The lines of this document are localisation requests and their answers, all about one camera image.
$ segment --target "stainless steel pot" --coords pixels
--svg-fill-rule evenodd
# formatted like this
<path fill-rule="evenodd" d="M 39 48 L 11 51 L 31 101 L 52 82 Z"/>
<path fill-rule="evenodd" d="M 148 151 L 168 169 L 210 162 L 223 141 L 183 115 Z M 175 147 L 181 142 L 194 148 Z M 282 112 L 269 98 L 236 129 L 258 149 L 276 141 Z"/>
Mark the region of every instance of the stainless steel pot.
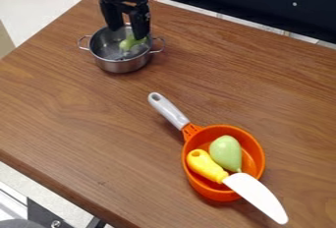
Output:
<path fill-rule="evenodd" d="M 129 52 L 122 52 L 119 43 L 124 40 L 132 28 L 125 25 L 117 31 L 109 28 L 101 28 L 94 35 L 85 35 L 78 41 L 79 49 L 90 51 L 95 57 L 95 62 L 102 70 L 112 73 L 128 73 L 140 69 L 149 61 L 153 53 L 163 51 L 165 41 L 161 37 L 152 38 L 150 35 L 146 41 L 140 45 L 132 47 Z M 84 39 L 89 39 L 88 46 L 82 46 Z M 150 50 L 153 40 L 158 39 L 162 42 L 159 50 Z"/>

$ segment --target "floor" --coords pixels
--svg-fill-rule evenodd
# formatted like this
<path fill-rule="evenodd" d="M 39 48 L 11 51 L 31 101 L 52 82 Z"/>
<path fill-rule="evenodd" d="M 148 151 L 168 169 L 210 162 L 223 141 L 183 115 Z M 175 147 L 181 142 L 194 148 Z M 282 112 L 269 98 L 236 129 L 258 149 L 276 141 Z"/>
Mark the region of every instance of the floor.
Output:
<path fill-rule="evenodd" d="M 80 1 L 81 0 L 0 0 L 0 20 L 2 20 L 15 45 L 19 46 Z M 158 1 L 204 13 L 208 16 L 234 21 L 246 26 L 265 29 L 279 34 L 286 33 L 281 29 L 266 27 L 192 6 L 168 0 Z M 317 39 L 293 33 L 291 36 L 311 43 L 318 42 Z M 335 47 L 335 45 L 329 43 L 324 44 L 327 47 Z M 3 190 L 4 188 L 8 190 L 9 186 L 14 190 L 19 191 L 24 196 L 27 196 L 48 208 L 56 215 L 63 217 L 74 227 L 84 228 L 92 218 L 89 213 L 36 184 L 33 180 L 3 163 L 0 163 L 0 182 L 3 183 L 0 183 L 0 190 Z M 0 220 L 7 217 L 6 213 L 1 212 L 0 206 Z"/>

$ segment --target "green pear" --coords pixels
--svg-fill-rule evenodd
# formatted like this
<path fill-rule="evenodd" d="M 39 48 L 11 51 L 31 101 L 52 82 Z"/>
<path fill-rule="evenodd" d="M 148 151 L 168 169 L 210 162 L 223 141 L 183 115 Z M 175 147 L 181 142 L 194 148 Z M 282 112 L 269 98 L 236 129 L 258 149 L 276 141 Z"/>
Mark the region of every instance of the green pear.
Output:
<path fill-rule="evenodd" d="M 223 136 L 213 141 L 209 147 L 211 158 L 223 168 L 232 172 L 242 172 L 242 148 L 231 136 Z"/>
<path fill-rule="evenodd" d="M 146 37 L 136 40 L 133 34 L 129 34 L 123 41 L 119 43 L 119 48 L 124 51 L 129 51 L 131 48 L 137 44 L 145 43 Z"/>

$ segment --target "yellow knife handle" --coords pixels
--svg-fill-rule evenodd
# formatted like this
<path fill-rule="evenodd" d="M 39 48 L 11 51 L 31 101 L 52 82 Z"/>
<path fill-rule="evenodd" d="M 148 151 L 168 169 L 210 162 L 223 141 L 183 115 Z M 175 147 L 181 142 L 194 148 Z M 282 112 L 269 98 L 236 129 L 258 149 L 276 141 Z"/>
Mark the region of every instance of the yellow knife handle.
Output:
<path fill-rule="evenodd" d="M 187 164 L 198 175 L 218 184 L 223 184 L 223 180 L 229 176 L 229 173 L 215 163 L 203 149 L 195 149 L 189 152 Z"/>

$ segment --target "pan handle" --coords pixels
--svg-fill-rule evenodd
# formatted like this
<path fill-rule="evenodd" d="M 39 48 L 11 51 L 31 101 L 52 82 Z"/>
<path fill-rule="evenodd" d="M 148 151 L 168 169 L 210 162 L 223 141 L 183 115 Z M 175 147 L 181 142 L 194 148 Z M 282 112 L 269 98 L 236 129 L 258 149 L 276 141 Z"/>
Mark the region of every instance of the pan handle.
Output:
<path fill-rule="evenodd" d="M 162 42 L 162 46 L 158 50 L 149 51 L 149 53 L 152 54 L 152 53 L 159 53 L 159 52 L 163 51 L 164 47 L 166 46 L 166 40 L 164 40 L 164 38 L 162 38 L 162 37 L 154 37 L 153 40 L 160 40 Z"/>
<path fill-rule="evenodd" d="M 85 38 L 87 38 L 87 37 L 91 37 L 91 35 L 85 35 L 85 36 L 82 36 L 82 37 L 78 40 L 78 42 L 77 42 L 77 46 L 79 47 L 79 49 L 81 49 L 81 50 L 85 50 L 85 51 L 89 51 L 89 48 L 88 48 L 88 47 L 84 47 L 84 46 L 82 46 L 82 41 L 83 41 L 83 39 L 85 39 Z"/>
<path fill-rule="evenodd" d="M 149 104 L 163 115 L 178 130 L 182 129 L 191 121 L 176 107 L 158 92 L 152 92 L 148 96 Z"/>

